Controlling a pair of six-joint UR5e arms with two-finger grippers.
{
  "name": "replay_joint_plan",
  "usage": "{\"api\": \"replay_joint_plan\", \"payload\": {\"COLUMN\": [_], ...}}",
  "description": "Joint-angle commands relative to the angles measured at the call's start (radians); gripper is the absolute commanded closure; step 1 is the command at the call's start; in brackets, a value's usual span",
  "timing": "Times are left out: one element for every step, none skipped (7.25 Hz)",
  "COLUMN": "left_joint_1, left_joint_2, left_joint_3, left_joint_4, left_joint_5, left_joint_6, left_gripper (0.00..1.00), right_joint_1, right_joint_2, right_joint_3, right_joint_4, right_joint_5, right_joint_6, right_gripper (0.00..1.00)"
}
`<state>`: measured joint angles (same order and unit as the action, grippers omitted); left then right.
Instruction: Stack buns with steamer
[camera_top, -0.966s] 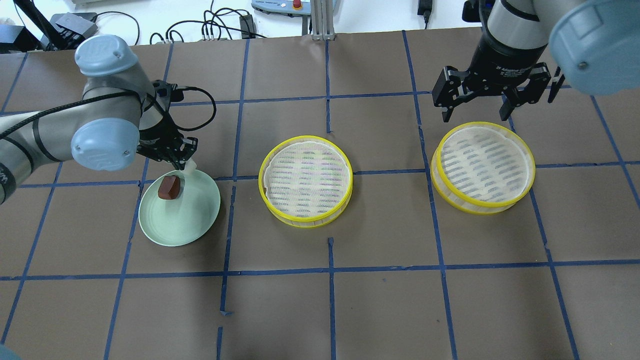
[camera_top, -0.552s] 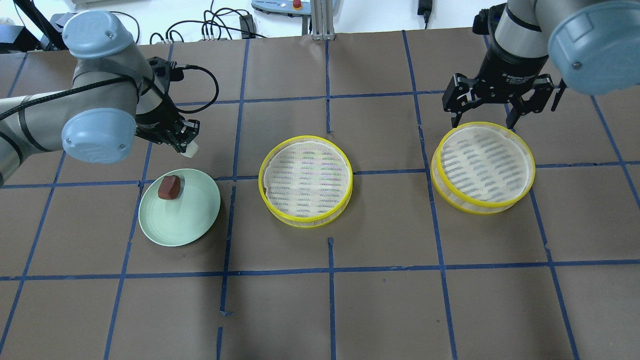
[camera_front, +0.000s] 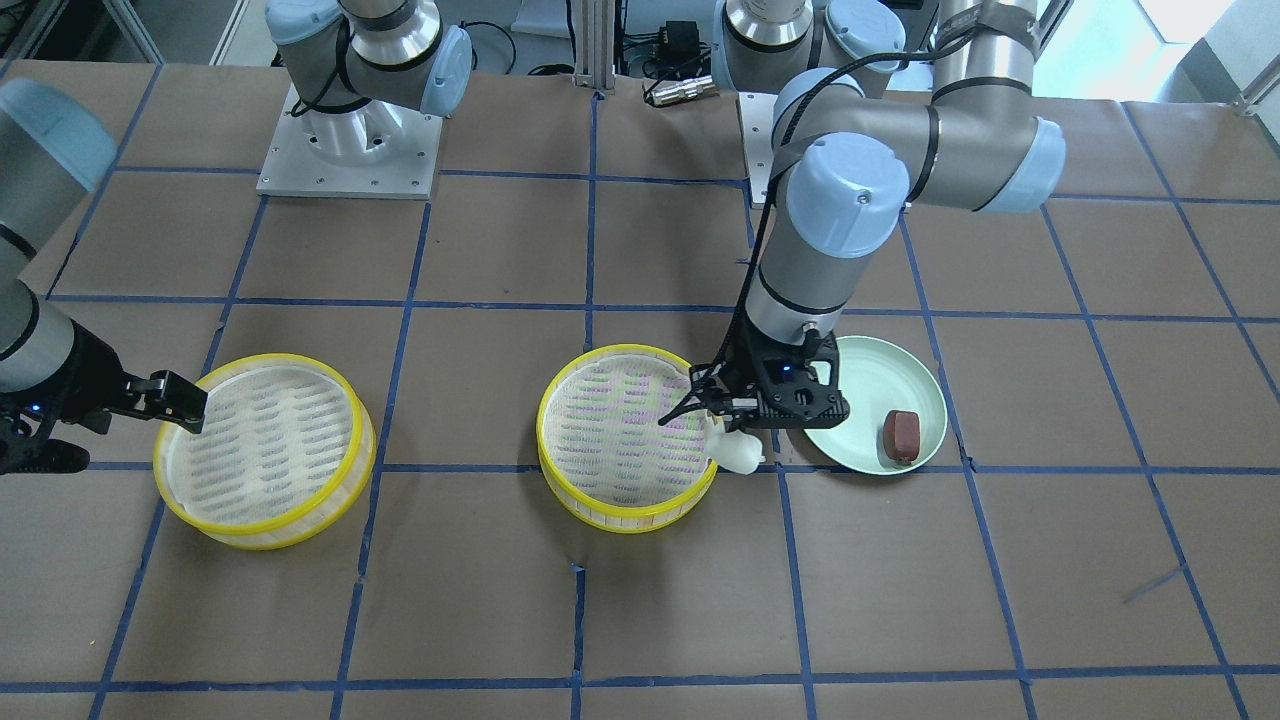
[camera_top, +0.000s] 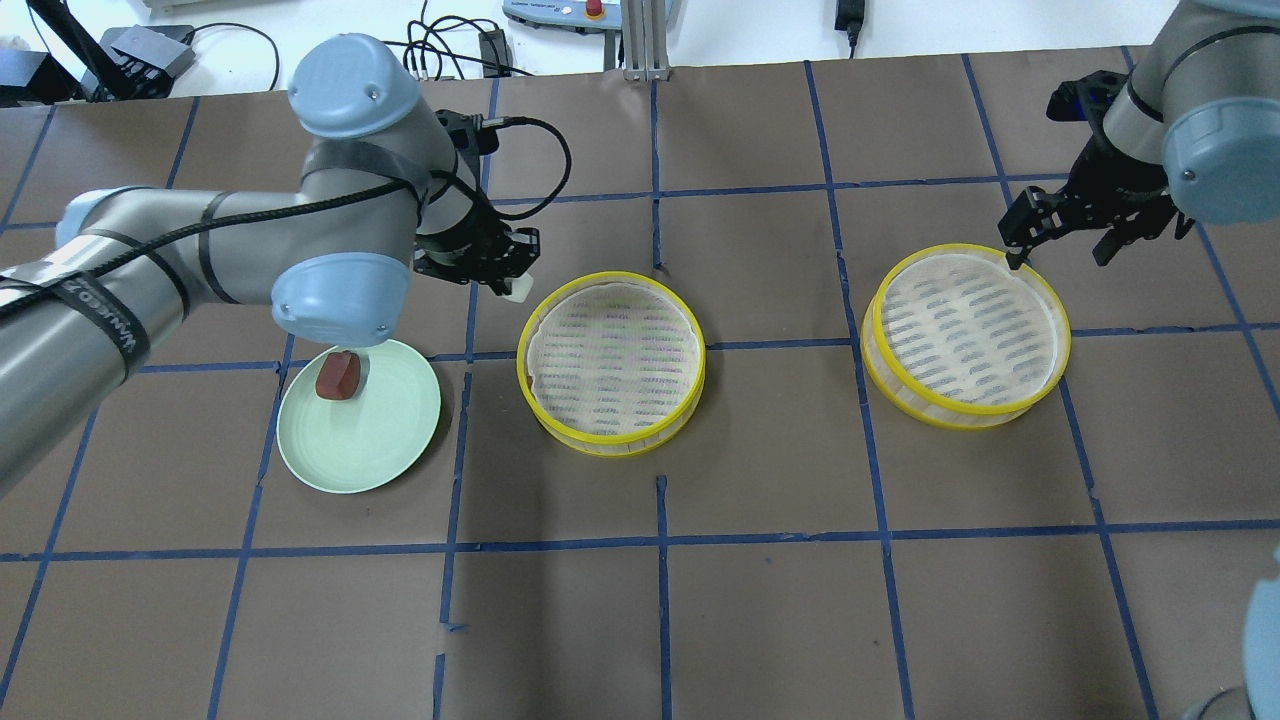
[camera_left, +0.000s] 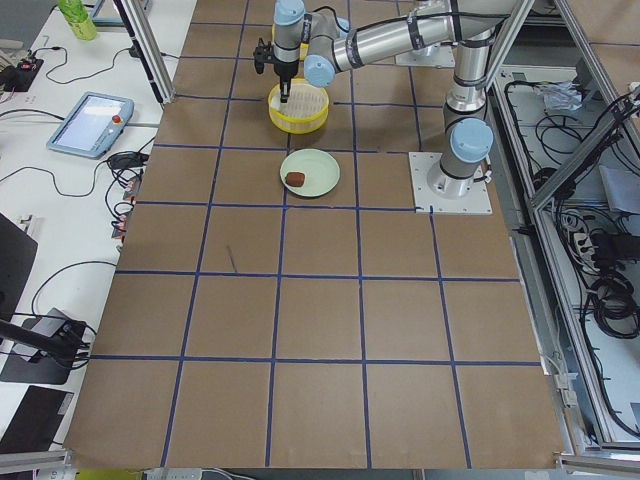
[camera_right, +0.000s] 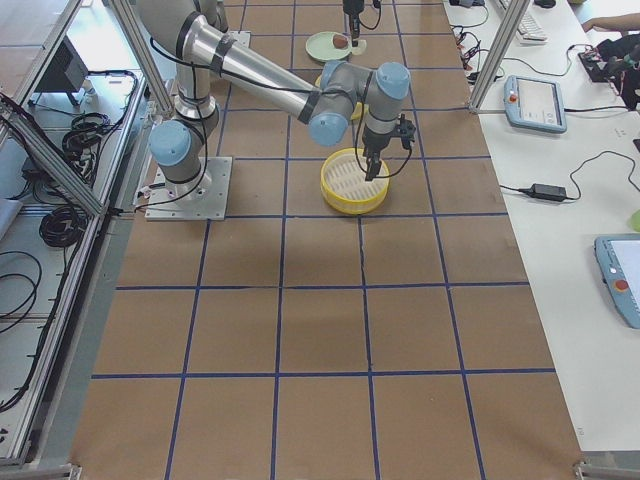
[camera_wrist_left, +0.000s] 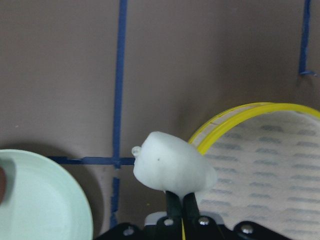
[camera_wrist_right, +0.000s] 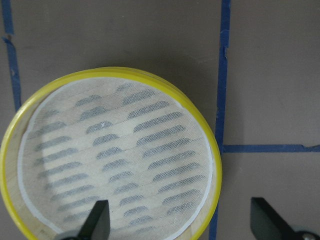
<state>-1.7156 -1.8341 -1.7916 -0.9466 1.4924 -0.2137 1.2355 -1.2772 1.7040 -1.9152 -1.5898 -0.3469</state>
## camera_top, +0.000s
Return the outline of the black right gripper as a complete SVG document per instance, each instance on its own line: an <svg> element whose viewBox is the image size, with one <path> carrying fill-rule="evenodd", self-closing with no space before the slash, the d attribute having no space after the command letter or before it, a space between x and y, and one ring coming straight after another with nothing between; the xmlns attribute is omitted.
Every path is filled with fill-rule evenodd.
<svg viewBox="0 0 1280 720"><path fill-rule="evenodd" d="M998 233L1007 266L1018 272L1034 249L1066 233L1105 232L1093 260L1107 266L1123 249L1153 240L1170 225L1181 240L1196 219L1174 205L1165 169L1120 152L1097 135L1074 161L1066 184L1055 193L1038 186L1023 190L998 220Z"/></svg>

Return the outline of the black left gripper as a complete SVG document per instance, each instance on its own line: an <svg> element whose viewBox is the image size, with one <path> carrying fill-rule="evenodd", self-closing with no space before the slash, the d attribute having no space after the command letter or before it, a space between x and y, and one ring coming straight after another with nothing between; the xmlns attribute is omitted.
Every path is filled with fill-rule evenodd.
<svg viewBox="0 0 1280 720"><path fill-rule="evenodd" d="M442 202L451 192L467 201L466 211L453 225L426 233L419 231L413 245L413 272L452 284L507 286L509 279L530 273L541 255L536 228L512 229L499 218L486 195L466 184L456 173L431 170Z"/></svg>

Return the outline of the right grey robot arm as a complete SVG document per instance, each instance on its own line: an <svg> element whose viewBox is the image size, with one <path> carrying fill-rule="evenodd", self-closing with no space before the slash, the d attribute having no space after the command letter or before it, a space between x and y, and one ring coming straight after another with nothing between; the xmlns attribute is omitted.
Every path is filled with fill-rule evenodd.
<svg viewBox="0 0 1280 720"><path fill-rule="evenodd" d="M1042 243L1100 231L1105 266L1128 245L1279 211L1279 5L1181 1L1128 73L1062 82L1046 115L1091 137L1066 183L1024 190L998 222L1010 268Z"/></svg>

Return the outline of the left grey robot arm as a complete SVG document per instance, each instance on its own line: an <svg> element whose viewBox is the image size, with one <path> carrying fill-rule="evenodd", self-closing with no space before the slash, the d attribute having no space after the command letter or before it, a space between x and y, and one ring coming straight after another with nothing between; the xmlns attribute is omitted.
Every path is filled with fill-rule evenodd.
<svg viewBox="0 0 1280 720"><path fill-rule="evenodd" d="M436 111L366 35L312 49L287 90L312 136L292 193L124 186L83 193L56 247L3 270L3 491L205 304L262 305L287 333L340 348L393 337L412 273L522 301L541 238L497 210L495 120Z"/></svg>

